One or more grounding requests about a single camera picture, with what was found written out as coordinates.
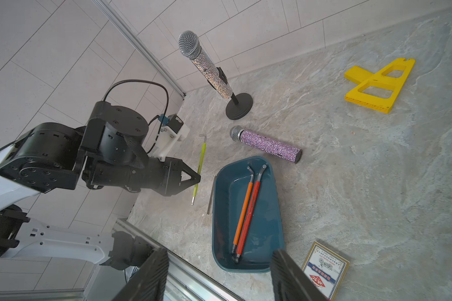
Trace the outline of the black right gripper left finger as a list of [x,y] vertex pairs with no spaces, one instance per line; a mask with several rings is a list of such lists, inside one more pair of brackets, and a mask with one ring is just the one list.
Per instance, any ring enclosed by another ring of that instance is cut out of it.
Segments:
[[164,248],[159,248],[152,253],[112,301],[162,301],[168,269],[168,252]]

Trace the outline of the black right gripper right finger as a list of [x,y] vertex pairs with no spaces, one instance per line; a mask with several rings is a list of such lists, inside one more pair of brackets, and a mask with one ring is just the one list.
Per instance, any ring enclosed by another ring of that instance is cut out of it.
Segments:
[[278,249],[272,253],[270,270],[276,301],[328,300],[285,250]]

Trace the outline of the orange sleeved hex key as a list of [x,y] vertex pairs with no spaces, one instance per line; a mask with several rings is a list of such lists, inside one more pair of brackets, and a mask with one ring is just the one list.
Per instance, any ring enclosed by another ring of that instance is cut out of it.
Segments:
[[247,187],[247,191],[246,191],[246,196],[244,198],[244,202],[242,205],[242,211],[239,217],[239,221],[237,224],[237,228],[236,228],[236,234],[233,240],[233,248],[232,248],[232,254],[233,256],[235,256],[236,254],[236,250],[237,250],[237,246],[239,244],[239,240],[240,240],[240,236],[241,236],[241,231],[242,231],[242,226],[244,223],[244,218],[246,216],[247,213],[247,208],[248,208],[248,204],[249,204],[249,200],[251,197],[251,193],[252,193],[252,188],[253,188],[253,184],[254,184],[254,177],[255,177],[255,173],[253,171],[253,169],[250,166],[247,166],[247,170],[251,173],[251,178]]

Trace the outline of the green sleeved hex key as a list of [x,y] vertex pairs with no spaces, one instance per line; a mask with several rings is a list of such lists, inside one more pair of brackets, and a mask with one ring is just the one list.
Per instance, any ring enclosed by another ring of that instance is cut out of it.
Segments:
[[[200,155],[200,160],[199,160],[199,164],[198,164],[198,171],[197,173],[199,175],[201,175],[202,172],[202,166],[203,166],[203,161],[205,158],[205,151],[207,148],[207,135],[206,134],[200,134],[200,137],[203,137],[203,144],[202,144],[202,151],[201,151],[201,155]],[[194,190],[193,190],[193,197],[192,197],[192,203],[191,205],[193,206],[195,203],[195,198],[197,197],[197,191],[198,191],[198,183],[194,186]]]

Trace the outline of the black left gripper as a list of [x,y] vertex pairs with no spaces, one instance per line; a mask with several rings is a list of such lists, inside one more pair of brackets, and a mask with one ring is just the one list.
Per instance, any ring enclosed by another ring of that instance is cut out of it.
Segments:
[[[182,174],[189,176],[182,180]],[[89,158],[82,173],[89,188],[111,186],[133,193],[150,189],[163,196],[173,196],[198,184],[201,175],[180,159],[166,158],[161,162],[151,158],[145,168],[115,166]]]

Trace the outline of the red sleeved hex key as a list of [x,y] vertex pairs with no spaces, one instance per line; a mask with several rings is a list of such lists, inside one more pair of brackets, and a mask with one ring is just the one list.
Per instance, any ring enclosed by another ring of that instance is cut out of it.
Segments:
[[244,218],[244,223],[243,223],[243,226],[242,226],[242,231],[241,231],[239,244],[237,246],[236,254],[235,254],[235,256],[233,256],[233,259],[234,259],[235,263],[239,263],[240,262],[241,256],[242,256],[242,253],[243,253],[243,250],[244,250],[244,247],[246,245],[247,234],[248,234],[248,231],[249,231],[249,227],[251,225],[252,216],[253,216],[253,213],[254,213],[254,208],[255,208],[257,197],[258,197],[258,194],[259,194],[259,188],[260,188],[260,185],[261,185],[261,178],[262,178],[262,175],[264,174],[266,169],[267,169],[267,164],[263,164],[260,172],[257,175],[257,177],[256,178],[254,177],[254,184],[253,184],[253,188],[252,188],[252,193],[251,193],[251,197],[250,197],[250,200],[249,200],[247,213],[246,213],[246,216]]

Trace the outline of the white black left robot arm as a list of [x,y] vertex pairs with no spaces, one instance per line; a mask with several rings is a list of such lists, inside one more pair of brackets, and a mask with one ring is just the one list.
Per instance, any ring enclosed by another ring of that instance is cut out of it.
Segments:
[[136,111],[100,101],[88,123],[71,128],[42,123],[0,149],[0,258],[56,257],[116,270],[140,267],[153,253],[125,232],[83,234],[29,218],[22,199],[54,189],[118,187],[174,196],[198,184],[200,175],[181,159],[149,156],[142,144],[148,122]]

